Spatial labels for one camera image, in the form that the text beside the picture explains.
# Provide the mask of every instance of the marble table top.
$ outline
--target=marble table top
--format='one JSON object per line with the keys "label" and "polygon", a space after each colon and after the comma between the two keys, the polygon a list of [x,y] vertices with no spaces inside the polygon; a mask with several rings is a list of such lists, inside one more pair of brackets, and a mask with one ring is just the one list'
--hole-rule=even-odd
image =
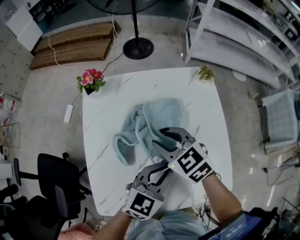
{"label": "marble table top", "polygon": [[[135,160],[124,166],[112,147],[113,136],[138,103],[178,98],[182,109],[181,127],[205,144],[215,171],[232,190],[232,161],[228,133],[214,82],[200,81],[197,67],[157,69],[105,77],[106,86],[83,97],[83,137],[89,180],[97,211],[112,216],[124,204],[126,185],[151,160],[140,145]],[[177,210],[203,203],[202,184],[194,185],[176,173],[164,193],[160,211]]]}

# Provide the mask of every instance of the green leaves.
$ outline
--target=green leaves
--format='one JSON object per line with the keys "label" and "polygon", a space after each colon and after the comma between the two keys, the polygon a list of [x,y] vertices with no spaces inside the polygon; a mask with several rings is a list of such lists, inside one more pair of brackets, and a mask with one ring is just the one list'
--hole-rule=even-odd
{"label": "green leaves", "polygon": [[211,82],[215,79],[215,72],[210,70],[210,68],[206,65],[203,65],[200,67],[200,70],[198,72],[200,80],[205,80],[208,82]]}
{"label": "green leaves", "polygon": [[83,92],[83,86],[80,83],[77,84],[77,89],[80,93]]}
{"label": "green leaves", "polygon": [[96,83],[94,83],[94,84],[91,86],[91,88],[92,88],[92,89],[95,89],[95,92],[99,92],[100,87],[103,87],[105,84],[106,84],[105,81],[103,81],[103,82],[96,82]]}
{"label": "green leaves", "polygon": [[100,87],[103,87],[105,84],[106,84],[106,81],[98,82],[98,85],[99,85]]}
{"label": "green leaves", "polygon": [[77,89],[78,89],[78,91],[80,92],[80,93],[82,93],[83,92],[83,88],[86,88],[86,89],[88,89],[88,88],[92,88],[92,89],[94,89],[94,91],[95,92],[99,92],[99,90],[100,90],[100,87],[103,87],[103,86],[105,86],[105,84],[106,84],[106,82],[105,81],[101,81],[101,82],[94,82],[94,83],[92,83],[92,84],[87,84],[87,85],[85,85],[85,86],[83,86],[83,85],[81,85],[81,82],[82,82],[82,77],[81,76],[78,76],[77,77]]}
{"label": "green leaves", "polygon": [[100,89],[99,85],[96,85],[95,92],[99,92],[99,89]]}

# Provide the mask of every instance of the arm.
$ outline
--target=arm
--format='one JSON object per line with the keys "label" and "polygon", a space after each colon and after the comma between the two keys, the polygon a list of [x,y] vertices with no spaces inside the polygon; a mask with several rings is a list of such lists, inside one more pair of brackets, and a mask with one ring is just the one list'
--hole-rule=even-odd
{"label": "arm", "polygon": [[123,240],[130,223],[131,217],[119,210],[117,214],[97,232],[93,240]]}
{"label": "arm", "polygon": [[226,222],[239,211],[242,211],[239,200],[215,174],[205,178],[202,183],[210,201],[211,209],[220,223]]}

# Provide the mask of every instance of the pink flower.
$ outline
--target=pink flower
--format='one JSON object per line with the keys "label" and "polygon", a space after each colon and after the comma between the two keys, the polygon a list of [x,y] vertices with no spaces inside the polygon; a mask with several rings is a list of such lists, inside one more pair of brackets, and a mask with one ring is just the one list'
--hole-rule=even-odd
{"label": "pink flower", "polygon": [[100,71],[97,71],[95,74],[94,74],[94,78],[95,79],[101,79],[103,77],[103,74],[102,72]]}
{"label": "pink flower", "polygon": [[85,71],[82,75],[82,81],[81,81],[81,85],[85,86],[88,83],[92,84],[93,83],[94,78],[90,75],[89,71]]}
{"label": "pink flower", "polygon": [[85,71],[86,71],[86,72],[89,72],[90,75],[92,75],[92,69],[86,69]]}

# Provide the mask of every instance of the light blue towel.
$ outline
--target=light blue towel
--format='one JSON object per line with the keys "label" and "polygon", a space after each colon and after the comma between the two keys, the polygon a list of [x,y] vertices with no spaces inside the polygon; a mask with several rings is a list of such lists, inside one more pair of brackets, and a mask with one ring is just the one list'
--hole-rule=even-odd
{"label": "light blue towel", "polygon": [[179,100],[167,98],[155,102],[135,105],[127,116],[122,130],[113,137],[112,146],[122,164],[130,163],[130,148],[140,143],[153,163],[155,156],[161,154],[152,146],[152,140],[157,140],[169,148],[174,148],[176,142],[162,135],[159,130],[169,127],[180,127],[181,110]]}

